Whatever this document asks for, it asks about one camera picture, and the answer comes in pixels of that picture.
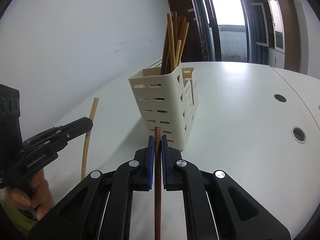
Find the person's left hand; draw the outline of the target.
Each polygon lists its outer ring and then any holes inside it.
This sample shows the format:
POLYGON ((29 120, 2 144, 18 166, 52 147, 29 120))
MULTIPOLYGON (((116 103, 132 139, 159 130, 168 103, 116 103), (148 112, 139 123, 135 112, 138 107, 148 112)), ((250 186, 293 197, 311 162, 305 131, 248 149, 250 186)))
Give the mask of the person's left hand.
POLYGON ((48 181, 44 176, 44 169, 35 173, 30 179, 33 194, 29 197, 19 188, 5 187, 4 194, 8 203, 20 210, 29 208, 36 211, 36 218, 41 220, 54 206, 52 193, 48 181))

